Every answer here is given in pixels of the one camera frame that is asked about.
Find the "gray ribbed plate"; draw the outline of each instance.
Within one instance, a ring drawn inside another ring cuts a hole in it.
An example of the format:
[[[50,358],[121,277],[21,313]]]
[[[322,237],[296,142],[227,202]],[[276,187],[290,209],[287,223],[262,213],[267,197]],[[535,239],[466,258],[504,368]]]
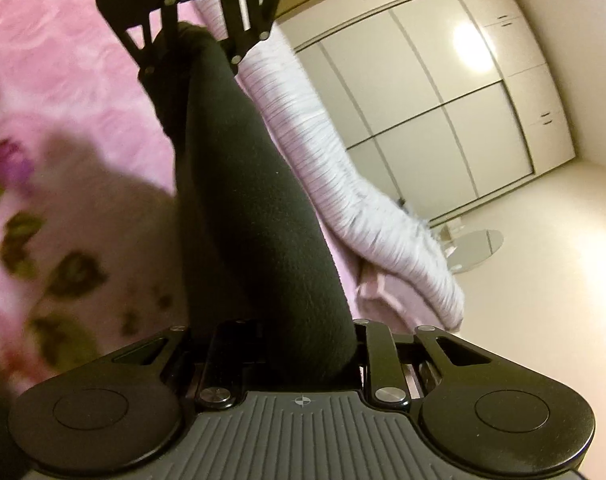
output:
[[[32,472],[24,480],[48,478]],[[476,480],[434,454],[408,418],[356,392],[250,392],[198,416],[174,449],[120,480]],[[558,480],[576,480],[569,472]]]

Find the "white wardrobe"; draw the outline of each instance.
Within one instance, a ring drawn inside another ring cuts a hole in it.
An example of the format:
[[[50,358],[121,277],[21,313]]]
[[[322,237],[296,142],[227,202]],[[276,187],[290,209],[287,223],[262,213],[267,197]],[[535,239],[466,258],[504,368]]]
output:
[[[515,0],[408,0],[299,51],[356,168],[426,219],[574,157]]]

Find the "beige wall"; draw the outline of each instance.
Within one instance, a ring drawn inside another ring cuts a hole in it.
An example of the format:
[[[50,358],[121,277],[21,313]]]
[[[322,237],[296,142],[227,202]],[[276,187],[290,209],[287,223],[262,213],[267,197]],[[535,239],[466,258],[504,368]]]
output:
[[[606,0],[519,0],[556,77],[579,156],[606,167]]]

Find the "bed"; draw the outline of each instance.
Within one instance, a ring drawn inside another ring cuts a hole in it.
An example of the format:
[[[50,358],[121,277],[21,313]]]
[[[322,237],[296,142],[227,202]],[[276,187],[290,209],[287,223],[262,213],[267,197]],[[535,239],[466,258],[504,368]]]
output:
[[[218,0],[179,17],[225,34]],[[0,0],[0,378],[14,394],[186,322],[173,150],[136,76],[93,0]],[[238,82],[317,210],[352,316],[455,329],[463,297],[438,244],[355,173],[278,28]]]

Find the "white ribbed fabric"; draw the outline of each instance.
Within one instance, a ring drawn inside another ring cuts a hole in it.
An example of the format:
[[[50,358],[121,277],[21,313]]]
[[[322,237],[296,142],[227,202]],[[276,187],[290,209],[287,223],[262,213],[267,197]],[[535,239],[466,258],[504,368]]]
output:
[[[227,37],[219,0],[196,0],[208,29]],[[279,27],[240,63],[238,75],[281,153],[328,227],[357,254],[411,283],[446,327],[460,324],[463,293],[425,222],[361,177]]]

